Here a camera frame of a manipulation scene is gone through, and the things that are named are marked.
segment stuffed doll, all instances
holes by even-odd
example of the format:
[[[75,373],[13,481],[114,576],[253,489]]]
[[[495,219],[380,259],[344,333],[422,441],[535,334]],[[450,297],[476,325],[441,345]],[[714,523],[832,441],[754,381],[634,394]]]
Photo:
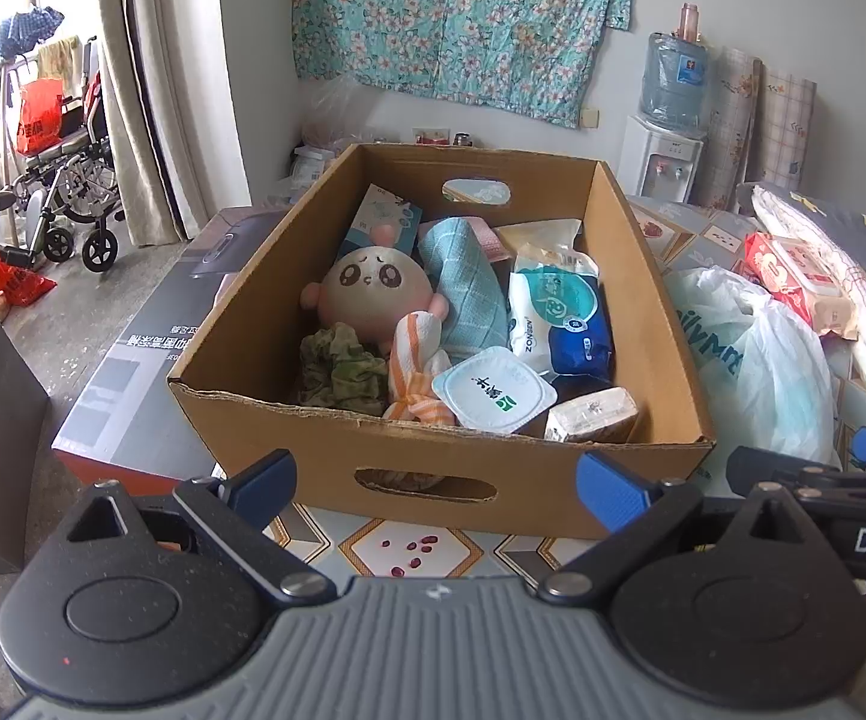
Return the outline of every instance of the stuffed doll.
[[[433,292],[419,264],[391,248],[391,226],[374,227],[369,239],[372,247],[349,252],[322,282],[306,285],[299,304],[316,309],[323,327],[348,324],[360,343],[375,343],[388,355],[400,319],[413,311],[428,311],[441,321],[449,313],[449,303]]]

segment orange bag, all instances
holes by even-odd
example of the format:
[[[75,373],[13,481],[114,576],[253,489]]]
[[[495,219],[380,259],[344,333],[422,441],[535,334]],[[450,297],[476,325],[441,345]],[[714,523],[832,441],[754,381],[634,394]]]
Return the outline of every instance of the orange bag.
[[[0,259],[0,290],[12,306],[32,305],[55,286],[51,278],[7,265]]]
[[[23,85],[19,93],[22,103],[16,151],[32,156],[62,140],[59,128],[63,124],[63,82],[38,79]]]

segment floor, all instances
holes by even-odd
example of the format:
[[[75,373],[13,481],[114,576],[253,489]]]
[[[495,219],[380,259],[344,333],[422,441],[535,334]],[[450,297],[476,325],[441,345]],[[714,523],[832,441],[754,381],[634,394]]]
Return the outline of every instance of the floor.
[[[114,224],[113,229],[119,239],[119,258],[110,271],[87,271],[77,246],[77,255],[70,261],[42,269],[42,274],[55,279],[56,287],[31,307],[14,308],[4,322],[16,348],[50,394],[50,410],[32,474],[26,519],[27,560],[79,494],[79,481],[52,456],[52,439],[109,344],[183,250],[180,244],[137,250],[129,242],[123,224]],[[0,603],[17,576],[0,575]],[[19,698],[19,690],[0,655],[0,706],[8,707]]]

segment wall socket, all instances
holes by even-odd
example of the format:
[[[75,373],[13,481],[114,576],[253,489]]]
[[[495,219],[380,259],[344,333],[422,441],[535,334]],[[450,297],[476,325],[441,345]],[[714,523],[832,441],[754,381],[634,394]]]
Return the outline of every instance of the wall socket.
[[[596,129],[600,125],[599,108],[580,108],[580,127],[583,129]]]

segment floral fabric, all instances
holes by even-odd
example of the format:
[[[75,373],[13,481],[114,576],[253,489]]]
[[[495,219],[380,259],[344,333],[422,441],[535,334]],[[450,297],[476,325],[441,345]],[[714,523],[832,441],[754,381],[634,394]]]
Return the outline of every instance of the floral fabric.
[[[578,127],[604,28],[633,0],[293,0],[300,77],[489,105]]]

